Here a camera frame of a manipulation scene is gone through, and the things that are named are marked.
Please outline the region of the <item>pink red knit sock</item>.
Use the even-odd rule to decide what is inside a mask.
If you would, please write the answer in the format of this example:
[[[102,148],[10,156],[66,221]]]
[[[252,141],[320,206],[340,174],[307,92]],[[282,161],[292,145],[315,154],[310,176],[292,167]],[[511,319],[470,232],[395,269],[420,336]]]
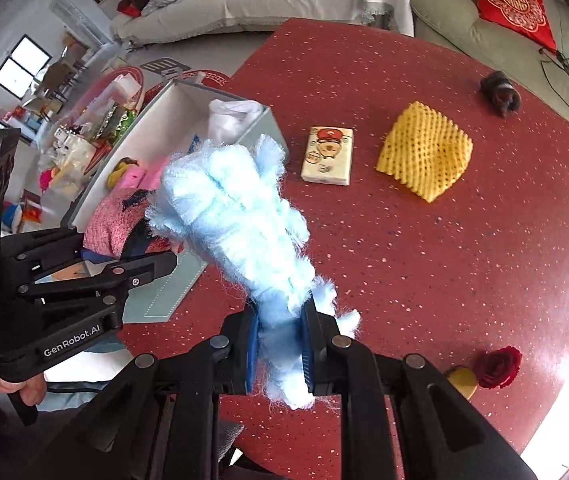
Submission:
[[[142,188],[119,188],[106,196],[89,219],[84,232],[83,258],[102,263],[171,250],[184,249],[155,235],[148,224],[146,210],[153,192]]]

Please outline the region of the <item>pink knit sock bundle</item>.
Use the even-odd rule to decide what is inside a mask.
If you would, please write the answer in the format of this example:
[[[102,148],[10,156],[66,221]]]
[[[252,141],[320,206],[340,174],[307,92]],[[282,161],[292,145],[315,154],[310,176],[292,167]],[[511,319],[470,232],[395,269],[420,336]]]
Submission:
[[[138,168],[138,167],[139,165],[136,159],[132,159],[130,157],[121,158],[114,166],[114,168],[111,170],[109,176],[106,178],[106,188],[108,190],[113,190],[116,187],[118,181],[122,179],[125,172],[129,168]]]

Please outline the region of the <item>light blue fluffy cloth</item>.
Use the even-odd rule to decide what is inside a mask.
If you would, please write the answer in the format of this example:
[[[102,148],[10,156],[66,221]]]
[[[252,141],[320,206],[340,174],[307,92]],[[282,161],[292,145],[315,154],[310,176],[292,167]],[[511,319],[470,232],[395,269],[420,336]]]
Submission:
[[[292,410],[314,404],[307,389],[302,363],[301,313],[306,300],[319,312],[333,316],[341,334],[355,336],[361,315],[356,310],[337,310],[335,284],[318,275],[305,246],[307,222],[280,194],[285,173],[279,146],[271,138],[257,150],[258,172],[277,185],[275,204],[264,209],[240,206],[224,220],[215,206],[193,222],[177,229],[162,228],[160,185],[150,200],[146,217],[150,229],[172,242],[183,242],[203,260],[214,264],[228,281],[244,289],[257,307],[258,355],[266,368],[264,392],[269,400]]]

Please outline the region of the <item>white plastic bag bundle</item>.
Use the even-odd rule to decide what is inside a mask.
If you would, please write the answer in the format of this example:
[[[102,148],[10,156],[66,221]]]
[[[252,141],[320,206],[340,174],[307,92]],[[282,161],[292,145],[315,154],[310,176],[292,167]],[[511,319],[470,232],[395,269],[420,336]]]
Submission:
[[[211,101],[208,104],[207,139],[216,144],[233,144],[263,110],[262,104],[252,100]]]

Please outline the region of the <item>red fabric rose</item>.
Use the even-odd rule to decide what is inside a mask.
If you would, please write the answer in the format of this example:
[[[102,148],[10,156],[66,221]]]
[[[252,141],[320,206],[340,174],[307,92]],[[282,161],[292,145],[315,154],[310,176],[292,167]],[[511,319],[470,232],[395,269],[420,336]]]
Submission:
[[[510,386],[519,374],[522,353],[513,346],[483,352],[471,367],[455,366],[446,374],[447,380],[467,400],[478,388],[502,389]]]

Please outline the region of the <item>teal white storage box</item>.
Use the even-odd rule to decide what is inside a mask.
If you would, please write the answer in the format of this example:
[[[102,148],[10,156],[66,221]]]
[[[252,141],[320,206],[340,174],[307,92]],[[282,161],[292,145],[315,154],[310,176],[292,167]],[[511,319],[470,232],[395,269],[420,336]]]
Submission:
[[[210,103],[225,104],[235,96],[185,81],[171,81],[143,109],[91,178],[78,202],[68,212],[68,222],[86,231],[90,217],[108,196],[106,177],[124,157],[141,165],[168,162],[160,169],[162,228],[177,229],[181,222],[202,217],[205,207],[217,207],[222,218],[231,211],[264,209],[275,204],[277,185],[258,172],[257,150],[271,138],[289,157],[289,150],[269,107],[260,104],[257,116],[241,128],[232,141],[215,141],[207,133]]]

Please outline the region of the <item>yellow foam fruit net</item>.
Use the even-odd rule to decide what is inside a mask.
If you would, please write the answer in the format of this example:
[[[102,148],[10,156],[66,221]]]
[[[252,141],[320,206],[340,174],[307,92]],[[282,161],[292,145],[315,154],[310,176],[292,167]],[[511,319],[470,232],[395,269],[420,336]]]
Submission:
[[[376,170],[433,203],[467,170],[470,136],[452,119],[426,104],[409,104],[385,137]]]

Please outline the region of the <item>round red floor mat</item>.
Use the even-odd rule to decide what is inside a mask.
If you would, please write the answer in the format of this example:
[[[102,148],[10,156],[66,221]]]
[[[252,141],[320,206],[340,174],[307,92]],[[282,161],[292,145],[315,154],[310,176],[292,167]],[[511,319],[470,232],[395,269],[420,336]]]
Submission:
[[[165,77],[155,86],[149,88],[144,94],[142,106],[147,106],[170,81],[186,81],[190,84],[199,84],[213,89],[222,89],[231,77],[219,70],[184,70],[175,75]]]

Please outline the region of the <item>dark rolled sock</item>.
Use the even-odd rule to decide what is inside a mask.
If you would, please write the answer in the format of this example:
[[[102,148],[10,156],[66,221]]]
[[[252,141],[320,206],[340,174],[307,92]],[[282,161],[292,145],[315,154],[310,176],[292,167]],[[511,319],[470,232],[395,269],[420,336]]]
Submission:
[[[482,78],[480,91],[501,117],[515,114],[521,107],[520,93],[501,70],[495,70]]]

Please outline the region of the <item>red embroidered cushion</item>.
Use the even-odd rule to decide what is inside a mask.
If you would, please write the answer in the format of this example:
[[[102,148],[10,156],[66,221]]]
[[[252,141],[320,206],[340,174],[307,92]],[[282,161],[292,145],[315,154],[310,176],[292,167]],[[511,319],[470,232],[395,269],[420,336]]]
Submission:
[[[544,0],[477,0],[480,18],[501,25],[556,53]]]

